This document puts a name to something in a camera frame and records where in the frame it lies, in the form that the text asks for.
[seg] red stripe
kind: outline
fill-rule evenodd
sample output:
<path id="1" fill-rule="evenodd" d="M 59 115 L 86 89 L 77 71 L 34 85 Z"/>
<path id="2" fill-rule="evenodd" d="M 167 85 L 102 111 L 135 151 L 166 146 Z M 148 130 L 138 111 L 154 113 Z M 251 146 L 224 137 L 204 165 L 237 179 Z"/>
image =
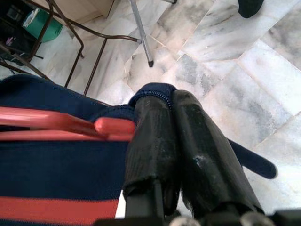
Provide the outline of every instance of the red stripe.
<path id="1" fill-rule="evenodd" d="M 114 218 L 118 200 L 83 201 L 0 196 L 0 218 L 36 223 L 91 225 Z"/>

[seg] marble floor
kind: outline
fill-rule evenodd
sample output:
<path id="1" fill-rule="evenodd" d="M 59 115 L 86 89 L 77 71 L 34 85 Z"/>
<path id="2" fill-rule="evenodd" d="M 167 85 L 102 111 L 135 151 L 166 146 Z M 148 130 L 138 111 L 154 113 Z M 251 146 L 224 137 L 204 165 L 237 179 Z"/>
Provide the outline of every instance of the marble floor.
<path id="1" fill-rule="evenodd" d="M 301 207 L 301 0 L 265 0 L 244 19 L 237 0 L 137 0 L 154 55 L 149 68 L 142 46 L 109 40 L 88 92 L 111 105 L 125 104 L 148 82 L 168 82 L 192 92 L 230 139 L 277 166 L 275 179 L 245 169 L 263 209 Z M 87 26 L 138 36 L 127 0 L 109 18 Z M 85 58 L 69 88 L 83 93 L 102 40 L 79 31 Z M 43 44 L 32 63 L 63 85 L 79 45 L 66 29 Z M 1 68 L 0 78 L 9 76 Z M 180 205 L 180 211 L 187 213 Z"/>

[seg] zipper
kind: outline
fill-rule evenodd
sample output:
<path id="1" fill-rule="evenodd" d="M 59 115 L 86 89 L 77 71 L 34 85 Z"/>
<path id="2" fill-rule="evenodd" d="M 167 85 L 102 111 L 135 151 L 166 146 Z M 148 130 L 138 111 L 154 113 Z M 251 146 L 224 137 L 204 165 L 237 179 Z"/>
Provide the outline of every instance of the zipper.
<path id="1" fill-rule="evenodd" d="M 171 101 L 169 100 L 168 96 L 161 93 L 161 92 L 159 92 L 159 91 L 156 91 L 156 90 L 142 90 L 142 91 L 139 91 L 138 93 L 136 93 L 135 99 L 138 100 L 139 98 L 142 98 L 142 97 L 145 97 L 145 96 L 158 97 L 158 98 L 164 100 L 167 103 L 170 110 L 172 109 L 172 104 L 171 104 Z"/>

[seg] black shoe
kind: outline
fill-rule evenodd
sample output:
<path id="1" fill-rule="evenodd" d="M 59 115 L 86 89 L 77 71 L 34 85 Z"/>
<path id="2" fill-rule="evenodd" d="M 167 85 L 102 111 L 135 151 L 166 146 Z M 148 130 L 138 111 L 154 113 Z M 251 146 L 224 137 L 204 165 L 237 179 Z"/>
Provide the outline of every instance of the black shoe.
<path id="1" fill-rule="evenodd" d="M 264 0 L 238 0 L 238 12 L 241 14 L 242 17 L 250 18 L 259 11 L 263 1 Z"/>

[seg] green object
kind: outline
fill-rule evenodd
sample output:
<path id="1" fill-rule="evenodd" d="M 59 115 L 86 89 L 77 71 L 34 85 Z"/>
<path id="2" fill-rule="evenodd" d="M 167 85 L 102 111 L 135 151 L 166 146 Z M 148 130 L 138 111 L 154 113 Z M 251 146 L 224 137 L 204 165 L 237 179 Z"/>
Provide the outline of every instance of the green object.
<path id="1" fill-rule="evenodd" d="M 36 9 L 32 11 L 23 23 L 23 27 L 35 38 L 40 35 L 44 24 L 48 19 L 48 13 L 42 9 Z M 61 33 L 63 25 L 57 20 L 52 18 L 44 36 L 42 42 L 47 42 L 55 39 Z"/>

